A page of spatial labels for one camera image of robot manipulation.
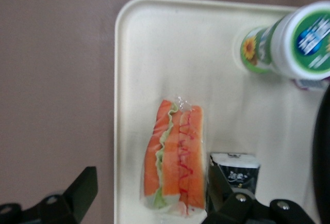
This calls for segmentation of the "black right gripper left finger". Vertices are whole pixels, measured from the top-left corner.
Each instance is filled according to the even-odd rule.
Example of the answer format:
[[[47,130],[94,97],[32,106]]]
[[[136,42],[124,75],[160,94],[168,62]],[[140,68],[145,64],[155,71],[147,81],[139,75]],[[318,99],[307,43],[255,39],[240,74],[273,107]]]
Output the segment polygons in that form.
[[[86,167],[62,194],[47,196],[31,208],[2,204],[1,223],[81,223],[97,193],[97,168]]]

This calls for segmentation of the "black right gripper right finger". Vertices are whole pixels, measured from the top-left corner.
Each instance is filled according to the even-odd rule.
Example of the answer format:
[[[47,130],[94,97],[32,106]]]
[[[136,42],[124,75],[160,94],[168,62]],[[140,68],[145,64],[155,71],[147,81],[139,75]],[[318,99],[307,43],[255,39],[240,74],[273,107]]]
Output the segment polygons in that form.
[[[275,199],[261,204],[247,189],[231,188],[218,166],[209,166],[207,216],[202,223],[314,223],[297,203]]]

